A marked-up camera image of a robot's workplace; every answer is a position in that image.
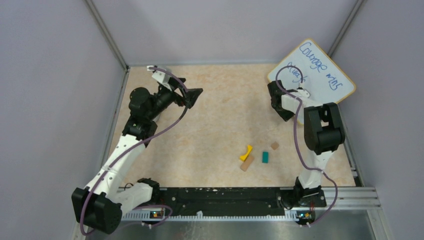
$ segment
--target metal frame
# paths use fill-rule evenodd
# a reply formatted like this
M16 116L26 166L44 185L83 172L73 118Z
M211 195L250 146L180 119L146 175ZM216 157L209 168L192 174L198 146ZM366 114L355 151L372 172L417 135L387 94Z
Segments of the metal frame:
M121 107L121 103L123 100L123 95L125 91L125 86L127 84L127 80L130 73L130 67L125 62L118 46L116 45L114 39L112 38L112 35L110 34L106 24L104 23L101 15L97 11L96 6L94 5L92 0L83 0L86 3L87 9L93 16L94 21L96 22L99 30L101 31L104 39L106 40L107 44L109 45L110 50L116 57L116 59L119 61L119 64L124 69L124 78L122 80L122 86L120 89L119 97L116 100L115 105L115 111L113 118L111 119L110 129L108 138L106 141L106 146L103 152L103 161L102 164L107 160L109 155L109 150L111 147L111 142L115 130L115 126L118 119L118 113L119 109ZM329 57L332 57L334 53L336 52L337 48L339 47L340 43L342 42L347 30L351 26L353 20L357 16L359 10L363 7L366 0L357 0L355 5L353 6L351 12L349 13L345 23L343 24L342 28L340 29L340 32L338 33L337 37L335 38L332 46L330 47L329 51L327 52L327 55ZM336 201L336 204L333 207L333 210L342 210L342 211L355 211L355 210L367 210L368 216L371 222L372 230L374 232L375 238L377 240L391 240L393 239L391 231L388 227L388 224L386 222L384 213L382 211L382 207L380 204L380 201L378 199L377 192L374 187L362 187L363 181L361 180L361 172L358 169L358 166L355 163L355 154L352 150L352 147L350 145L350 142L348 138L346 138L344 147L346 149L346 154L349 159L349 163L352 169L352 174L354 176L356 187L339 187L338 188L338 198ZM291 187L281 187L282 190L284 189L291 189ZM335 189L333 187L323 187L324 194L326 196L326 200L328 203L332 202L335 196ZM326 207L318 208L317 210L325 210ZM293 208L293 211L303 211L308 210L306 208L302 207L295 207ZM277 221L283 220L284 218L276 218ZM192 219L181 219L176 217L175 221L193 221ZM79 231L79 224L75 225L75 229L72 234L72 239L74 240L82 240L85 239L84 236L81 235Z

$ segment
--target gray floor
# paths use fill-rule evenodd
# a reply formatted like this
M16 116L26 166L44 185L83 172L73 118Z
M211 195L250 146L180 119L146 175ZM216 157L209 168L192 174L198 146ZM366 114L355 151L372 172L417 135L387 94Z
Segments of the gray floor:
M115 231L108 238L95 232L89 240L374 240L367 211L331 211L311 228L300 228L288 221L237 222L166 222L152 230L138 223Z

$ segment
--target beige table surface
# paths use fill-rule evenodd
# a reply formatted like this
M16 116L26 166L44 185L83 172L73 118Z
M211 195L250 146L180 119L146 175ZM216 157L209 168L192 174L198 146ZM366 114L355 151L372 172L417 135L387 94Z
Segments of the beige table surface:
M162 187L281 187L293 186L302 170L293 140L293 120L284 122L271 108L267 74L275 64L170 66L186 78L186 86L203 88L194 107L174 128L153 139L135 160L124 182L152 178ZM111 151L130 116L130 92L138 87L150 93L157 82L145 67L132 67L120 107ZM183 111L169 106L157 122L156 132L172 124ZM303 126L298 139L304 158L307 147ZM277 141L279 148L270 145ZM255 160L244 172L239 159L252 145ZM262 163L262 152L269 163ZM327 174L340 186L354 186L345 152L340 146L329 160ZM332 184L323 178L323 186Z

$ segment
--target yellow block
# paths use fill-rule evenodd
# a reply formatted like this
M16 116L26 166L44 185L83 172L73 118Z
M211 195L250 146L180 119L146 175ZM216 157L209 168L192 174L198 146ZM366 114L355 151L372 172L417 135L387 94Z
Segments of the yellow block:
M253 147L251 145L247 145L247 153L240 156L240 160L242 160L243 162L248 158L249 154L251 153Z

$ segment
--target whiteboard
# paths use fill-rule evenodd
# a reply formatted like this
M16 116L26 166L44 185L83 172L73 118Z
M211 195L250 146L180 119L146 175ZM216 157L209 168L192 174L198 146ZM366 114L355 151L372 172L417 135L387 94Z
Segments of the whiteboard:
M339 103L356 90L352 80L311 38L293 49L268 74L268 80L275 81L277 72L287 65L296 66L302 71L303 88L310 93L309 98L317 102ZM295 68L289 67L278 74L278 80L281 80L287 90L297 89L301 76Z

